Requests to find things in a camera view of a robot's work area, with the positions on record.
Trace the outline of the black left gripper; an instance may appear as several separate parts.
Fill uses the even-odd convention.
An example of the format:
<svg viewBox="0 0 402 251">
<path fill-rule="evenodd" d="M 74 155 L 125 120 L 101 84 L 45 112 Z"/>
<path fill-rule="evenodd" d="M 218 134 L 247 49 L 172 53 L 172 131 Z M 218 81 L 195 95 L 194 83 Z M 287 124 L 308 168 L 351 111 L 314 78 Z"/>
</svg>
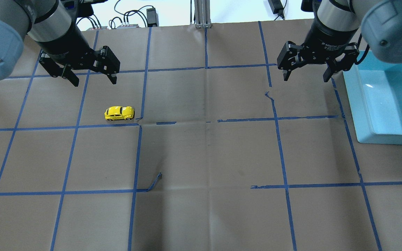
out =
<svg viewBox="0 0 402 251">
<path fill-rule="evenodd" d="M 92 70 L 95 73 L 102 73 L 115 85 L 121 65 L 109 46 L 103 46 L 98 51 L 89 48 L 83 52 L 69 52 L 62 56 L 49 55 L 42 51 L 39 63 L 51 77 L 65 78 L 74 87 L 79 86 L 80 80 L 73 70 Z"/>
</svg>

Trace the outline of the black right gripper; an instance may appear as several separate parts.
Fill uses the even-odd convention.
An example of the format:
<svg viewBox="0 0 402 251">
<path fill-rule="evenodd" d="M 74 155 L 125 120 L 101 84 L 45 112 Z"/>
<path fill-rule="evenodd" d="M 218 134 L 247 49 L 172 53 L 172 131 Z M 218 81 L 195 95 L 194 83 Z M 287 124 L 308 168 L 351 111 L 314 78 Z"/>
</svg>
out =
<svg viewBox="0 0 402 251">
<path fill-rule="evenodd" d="M 359 56 L 356 43 L 349 43 L 336 51 L 326 50 L 324 47 L 309 47 L 296 45 L 287 41 L 277 57 L 277 67 L 283 70 L 283 79 L 288 81 L 291 71 L 307 64 L 327 64 L 323 74 L 323 81 L 328 82 L 335 73 L 341 70 L 350 70 Z"/>
</svg>

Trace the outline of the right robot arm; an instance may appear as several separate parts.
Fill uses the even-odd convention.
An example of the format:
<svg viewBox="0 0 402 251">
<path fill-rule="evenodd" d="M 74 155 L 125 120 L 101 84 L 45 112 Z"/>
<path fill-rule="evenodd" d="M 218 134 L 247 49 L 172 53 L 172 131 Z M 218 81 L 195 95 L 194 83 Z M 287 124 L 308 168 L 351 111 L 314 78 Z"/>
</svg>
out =
<svg viewBox="0 0 402 251">
<path fill-rule="evenodd" d="M 305 41 L 287 41 L 277 57 L 284 81 L 307 64 L 327 65 L 324 82 L 360 64 L 359 43 L 351 42 L 357 31 L 378 60 L 402 63 L 402 0 L 304 0 L 300 8 L 314 20 Z"/>
</svg>

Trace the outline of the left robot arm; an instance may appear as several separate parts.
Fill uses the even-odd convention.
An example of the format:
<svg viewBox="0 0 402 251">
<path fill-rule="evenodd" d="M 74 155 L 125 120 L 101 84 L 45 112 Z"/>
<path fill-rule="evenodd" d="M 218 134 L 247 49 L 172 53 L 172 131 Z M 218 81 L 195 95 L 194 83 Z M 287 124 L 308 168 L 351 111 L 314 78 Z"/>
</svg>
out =
<svg viewBox="0 0 402 251">
<path fill-rule="evenodd" d="M 41 48 L 39 63 L 51 77 L 79 79 L 74 70 L 103 73 L 117 82 L 120 61 L 108 46 L 91 48 L 77 27 L 97 0 L 0 0 L 0 81 L 11 75 L 21 57 L 25 36 Z"/>
</svg>

